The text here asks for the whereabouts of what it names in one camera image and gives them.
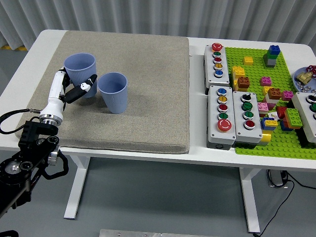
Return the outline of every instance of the table top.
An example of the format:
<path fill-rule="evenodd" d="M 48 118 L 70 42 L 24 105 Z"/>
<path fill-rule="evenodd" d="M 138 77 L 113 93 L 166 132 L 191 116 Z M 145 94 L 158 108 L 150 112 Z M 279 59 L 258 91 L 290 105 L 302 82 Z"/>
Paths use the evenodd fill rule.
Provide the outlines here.
<path fill-rule="evenodd" d="M 12 77 L 0 97 L 0 114 L 27 107 L 47 65 L 66 31 L 43 31 L 26 55 L 20 67 Z M 315 65 L 316 57 L 312 49 L 303 44 L 241 41 L 230 39 L 189 38 L 190 43 L 190 151 L 188 154 L 151 154 L 138 152 L 119 152 L 111 150 L 92 150 L 66 148 L 60 149 L 66 155 L 87 157 L 107 157 L 122 159 L 181 162 L 235 167 L 271 168 L 316 171 L 316 160 L 276 158 L 237 155 L 232 148 L 229 151 L 206 147 L 206 103 L 203 78 L 203 55 L 205 46 L 219 42 L 225 47 L 268 49 L 277 44 L 283 53 L 290 74 L 307 65 Z M 10 117 L 1 125 L 3 130 L 15 129 L 21 114 Z M 0 134 L 1 150 L 18 150 L 18 138 L 14 134 Z"/>

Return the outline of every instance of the white table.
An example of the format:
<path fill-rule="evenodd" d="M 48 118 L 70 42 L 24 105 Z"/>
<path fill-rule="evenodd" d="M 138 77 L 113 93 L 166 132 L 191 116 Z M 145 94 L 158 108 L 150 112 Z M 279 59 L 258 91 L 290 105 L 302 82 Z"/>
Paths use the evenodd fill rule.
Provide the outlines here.
<path fill-rule="evenodd" d="M 43 31 L 26 55 L 22 64 L 14 74 L 7 88 L 0 97 L 0 115 L 27 107 L 46 67 L 52 58 L 60 40 L 66 31 Z M 90 150 L 61 147 L 65 155 L 70 155 L 78 166 L 73 188 L 69 197 L 64 218 L 75 219 L 88 169 L 90 157 L 107 157 L 134 160 L 151 160 L 163 162 L 192 163 L 204 165 L 220 165 L 239 167 L 243 190 L 245 212 L 248 230 L 259 233 L 259 222 L 251 179 L 261 169 L 285 169 L 300 171 L 316 171 L 316 160 L 304 160 L 277 157 L 256 157 L 237 155 L 234 149 L 230 151 L 214 150 L 206 147 L 206 102 L 203 78 L 203 54 L 205 46 L 219 42 L 225 47 L 268 49 L 277 44 L 283 53 L 291 74 L 298 68 L 313 64 L 316 57 L 312 49 L 303 44 L 240 41 L 228 39 L 198 39 L 189 38 L 190 42 L 190 151 L 188 154 L 166 155 L 137 152 L 118 152 L 109 150 Z M 21 114 L 8 119 L 2 124 L 2 129 L 15 129 Z M 14 134 L 0 134 L 0 150 L 17 151 L 18 138 Z"/>

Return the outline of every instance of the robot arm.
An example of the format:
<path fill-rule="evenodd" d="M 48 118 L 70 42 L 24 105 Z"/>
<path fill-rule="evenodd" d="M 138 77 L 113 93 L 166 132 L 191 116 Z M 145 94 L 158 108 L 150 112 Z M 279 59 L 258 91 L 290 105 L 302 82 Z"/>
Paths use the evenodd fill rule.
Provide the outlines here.
<path fill-rule="evenodd" d="M 92 75 L 87 81 L 65 93 L 70 79 L 65 69 L 59 70 L 54 77 L 48 104 L 42 110 L 24 109 L 6 113 L 0 117 L 0 125 L 11 115 L 24 112 L 40 113 L 18 129 L 2 134 L 14 133 L 23 128 L 19 140 L 20 151 L 0 164 L 0 218 L 10 207 L 23 205 L 31 201 L 31 193 L 41 176 L 54 179 L 68 173 L 68 160 L 56 149 L 59 138 L 58 126 L 63 121 L 62 112 L 66 103 L 70 104 L 86 94 L 96 82 L 97 75 Z M 57 158 L 63 161 L 63 171 L 48 175 L 45 169 L 48 165 L 55 165 Z M 32 178 L 32 172 L 38 169 Z"/>

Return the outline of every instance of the brown lego brick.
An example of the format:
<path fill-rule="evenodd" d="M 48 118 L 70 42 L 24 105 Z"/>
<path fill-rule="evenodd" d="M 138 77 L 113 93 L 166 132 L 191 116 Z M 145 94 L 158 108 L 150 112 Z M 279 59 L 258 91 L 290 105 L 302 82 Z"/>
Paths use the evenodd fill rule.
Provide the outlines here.
<path fill-rule="evenodd" d="M 239 88 L 249 88 L 250 86 L 250 81 L 248 77 L 239 77 L 237 82 Z"/>
<path fill-rule="evenodd" d="M 269 99 L 279 100 L 282 97 L 281 90 L 279 88 L 271 88 L 268 91 Z"/>

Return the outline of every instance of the red button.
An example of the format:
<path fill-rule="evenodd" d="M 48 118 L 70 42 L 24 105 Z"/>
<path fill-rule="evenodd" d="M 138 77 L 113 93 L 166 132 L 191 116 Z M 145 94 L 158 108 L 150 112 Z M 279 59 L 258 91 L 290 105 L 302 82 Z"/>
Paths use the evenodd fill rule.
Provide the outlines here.
<path fill-rule="evenodd" d="M 244 123 L 243 123 L 243 126 L 248 129 L 248 130 L 253 130 L 253 128 L 255 127 L 255 122 L 252 121 L 252 120 L 246 120 Z"/>
<path fill-rule="evenodd" d="M 217 107 L 217 110 L 218 110 L 218 112 L 227 112 L 228 107 L 227 107 L 227 105 L 225 105 L 225 104 L 220 104 L 220 105 Z"/>
<path fill-rule="evenodd" d="M 215 52 L 219 52 L 221 51 L 221 49 L 223 48 L 223 46 L 220 43 L 214 43 L 212 44 L 212 49 Z"/>
<path fill-rule="evenodd" d="M 228 119 L 220 119 L 217 122 L 217 126 L 219 130 L 227 132 L 229 129 L 232 128 L 232 123 Z"/>
<path fill-rule="evenodd" d="M 222 63 L 222 59 L 221 58 L 214 58 L 213 63 L 217 64 L 221 64 Z"/>

